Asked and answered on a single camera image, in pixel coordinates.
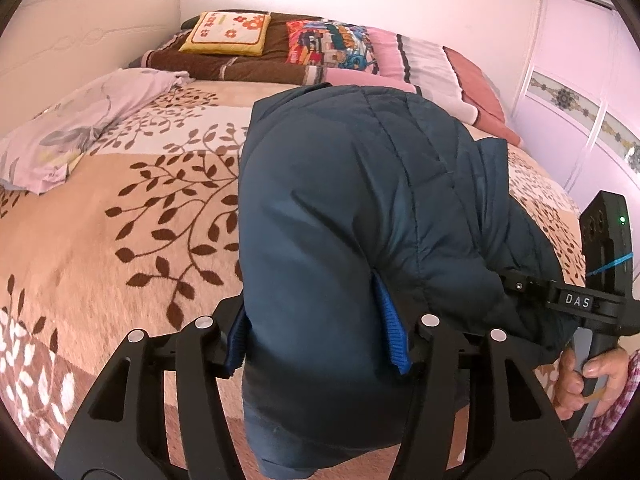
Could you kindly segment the person's right hand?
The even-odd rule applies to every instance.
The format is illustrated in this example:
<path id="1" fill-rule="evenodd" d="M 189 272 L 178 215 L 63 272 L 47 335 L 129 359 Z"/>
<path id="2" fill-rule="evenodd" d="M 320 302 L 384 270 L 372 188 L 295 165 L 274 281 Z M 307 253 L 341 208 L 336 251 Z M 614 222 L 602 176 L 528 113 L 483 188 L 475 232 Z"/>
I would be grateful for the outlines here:
<path id="1" fill-rule="evenodd" d="M 582 395 L 587 378 L 606 377 L 606 385 L 594 411 L 594 417 L 603 415 L 623 393 L 628 378 L 629 354 L 623 348 L 601 353 L 585 362 L 581 372 L 576 366 L 575 351 L 568 347 L 562 352 L 559 376 L 554 385 L 552 404 L 561 420 L 571 419 L 589 400 Z"/>

